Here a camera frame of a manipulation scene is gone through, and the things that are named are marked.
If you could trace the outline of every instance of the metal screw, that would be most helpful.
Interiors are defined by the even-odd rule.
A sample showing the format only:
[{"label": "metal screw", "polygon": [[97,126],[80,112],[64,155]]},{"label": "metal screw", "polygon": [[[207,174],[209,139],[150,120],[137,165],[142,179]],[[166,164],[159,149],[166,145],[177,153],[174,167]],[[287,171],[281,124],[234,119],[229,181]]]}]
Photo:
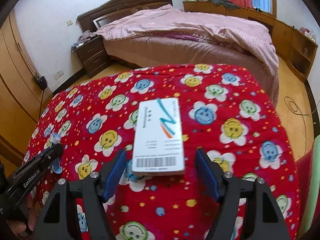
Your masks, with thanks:
[{"label": "metal screw", "polygon": [[59,179],[58,184],[63,185],[65,184],[66,180],[65,179]]},{"label": "metal screw", "polygon": [[90,177],[91,177],[91,178],[96,178],[96,177],[98,177],[98,176],[99,176],[99,173],[96,172],[96,171],[94,171],[94,172],[92,172],[92,173],[90,174]]},{"label": "metal screw", "polygon": [[227,178],[230,179],[232,178],[233,174],[230,171],[226,171],[225,173],[223,173],[223,175]]},{"label": "metal screw", "polygon": [[259,183],[259,184],[264,184],[265,183],[265,181],[264,181],[264,178],[257,178],[257,182]]}]

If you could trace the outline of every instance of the wooden headboard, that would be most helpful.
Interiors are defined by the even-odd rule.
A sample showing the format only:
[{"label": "wooden headboard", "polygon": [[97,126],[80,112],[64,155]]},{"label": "wooden headboard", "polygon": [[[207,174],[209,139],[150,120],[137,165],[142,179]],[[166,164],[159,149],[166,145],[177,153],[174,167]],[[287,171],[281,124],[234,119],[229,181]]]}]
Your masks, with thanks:
[{"label": "wooden headboard", "polygon": [[98,27],[131,15],[142,9],[156,9],[172,0],[111,0],[78,16],[82,31],[95,32]]}]

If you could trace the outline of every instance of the pink blanket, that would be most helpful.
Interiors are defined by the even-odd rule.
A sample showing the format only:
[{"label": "pink blanket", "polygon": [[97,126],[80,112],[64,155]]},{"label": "pink blanket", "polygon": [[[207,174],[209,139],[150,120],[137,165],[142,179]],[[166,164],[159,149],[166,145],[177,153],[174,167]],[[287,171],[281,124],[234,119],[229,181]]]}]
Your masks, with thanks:
[{"label": "pink blanket", "polygon": [[158,9],[141,10],[111,22],[97,30],[105,40],[120,40],[152,35],[156,32],[182,32],[230,42],[251,52],[275,75],[279,59],[268,29],[254,21],[208,13],[186,13],[165,5]]}]

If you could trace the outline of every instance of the electrical cord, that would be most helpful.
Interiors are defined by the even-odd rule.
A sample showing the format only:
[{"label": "electrical cord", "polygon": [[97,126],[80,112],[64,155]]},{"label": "electrical cord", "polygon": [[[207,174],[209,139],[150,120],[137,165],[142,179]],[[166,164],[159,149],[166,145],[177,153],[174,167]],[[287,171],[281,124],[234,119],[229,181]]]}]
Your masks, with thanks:
[{"label": "electrical cord", "polygon": [[41,114],[41,106],[42,106],[43,95],[44,95],[44,90],[43,90],[43,92],[42,92],[42,97],[41,97],[41,102],[40,102],[40,109],[39,109],[39,118],[38,118],[38,121],[40,120],[40,114]]},{"label": "electrical cord", "polygon": [[318,101],[317,105],[316,105],[316,109],[314,111],[312,111],[310,114],[303,114],[301,112],[301,109],[299,108],[299,106],[296,104],[296,102],[293,100],[293,98],[291,97],[284,97],[284,103],[286,104],[287,108],[294,114],[296,115],[301,115],[302,119],[303,119],[303,124],[304,124],[304,134],[305,134],[305,148],[304,148],[304,154],[307,153],[307,127],[306,127],[306,121],[304,120],[304,116],[311,116],[318,108],[318,105],[320,103],[320,100]]}]

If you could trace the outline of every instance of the floral tablecloth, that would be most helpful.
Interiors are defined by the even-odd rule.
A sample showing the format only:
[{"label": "floral tablecloth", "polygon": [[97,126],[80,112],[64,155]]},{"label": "floral tablecloth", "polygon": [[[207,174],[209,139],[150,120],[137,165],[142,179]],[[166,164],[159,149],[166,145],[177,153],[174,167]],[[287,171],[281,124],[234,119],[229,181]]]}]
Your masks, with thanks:
[{"label": "floral tablecloth", "polygon": [[[139,102],[178,97],[186,172],[183,176],[137,177],[132,148]],[[207,151],[224,171],[243,179],[263,177],[292,239],[299,226],[299,185],[292,150],[268,96],[250,73],[235,65],[169,65],[100,78],[57,94],[34,131],[25,161],[50,147],[59,133],[62,174],[48,172],[31,196],[40,210],[60,177],[83,179],[99,171],[118,149],[127,166],[115,195],[104,204],[117,240],[204,239],[217,211],[196,174],[195,153]],[[231,239],[241,232],[240,200]],[[83,239],[85,210],[77,205]]]}]

